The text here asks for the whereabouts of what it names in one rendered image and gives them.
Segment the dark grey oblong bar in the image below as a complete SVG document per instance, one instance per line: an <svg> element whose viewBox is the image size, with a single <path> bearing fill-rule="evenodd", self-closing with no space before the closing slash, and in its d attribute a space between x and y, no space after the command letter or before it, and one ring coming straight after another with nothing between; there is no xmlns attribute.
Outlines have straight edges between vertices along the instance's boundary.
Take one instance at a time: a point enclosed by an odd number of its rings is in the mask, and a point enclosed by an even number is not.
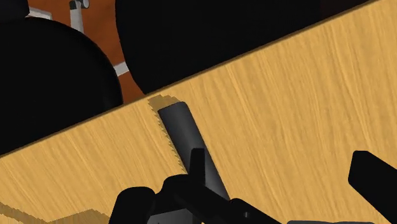
<svg viewBox="0 0 397 224"><path fill-rule="evenodd" d="M192 149L202 148L205 155L206 187L224 199L230 200L188 105L183 101L176 102L159 109L158 114L188 174Z"/></svg>

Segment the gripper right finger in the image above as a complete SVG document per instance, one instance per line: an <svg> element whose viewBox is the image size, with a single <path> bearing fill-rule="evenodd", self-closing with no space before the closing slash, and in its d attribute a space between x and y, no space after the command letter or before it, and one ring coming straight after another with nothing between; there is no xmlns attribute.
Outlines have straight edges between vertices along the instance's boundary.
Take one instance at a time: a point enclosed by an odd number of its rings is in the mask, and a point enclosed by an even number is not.
<svg viewBox="0 0 397 224"><path fill-rule="evenodd" d="M354 151L348 182L383 217L397 218L397 169L369 151Z"/></svg>

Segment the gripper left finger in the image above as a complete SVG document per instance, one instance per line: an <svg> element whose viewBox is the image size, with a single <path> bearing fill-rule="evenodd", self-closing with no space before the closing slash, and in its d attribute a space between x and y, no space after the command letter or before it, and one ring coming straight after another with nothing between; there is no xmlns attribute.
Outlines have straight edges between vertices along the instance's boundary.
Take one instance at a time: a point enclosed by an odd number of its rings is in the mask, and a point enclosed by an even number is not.
<svg viewBox="0 0 397 224"><path fill-rule="evenodd" d="M175 219L176 224L186 216L176 211L185 209L195 220L192 224L281 224L247 202L235 198L226 200L204 185L205 151L194 148L190 155L188 174L170 176L160 192L148 187L131 187L120 192L109 224L148 224L151 216L168 214L157 224Z"/></svg>

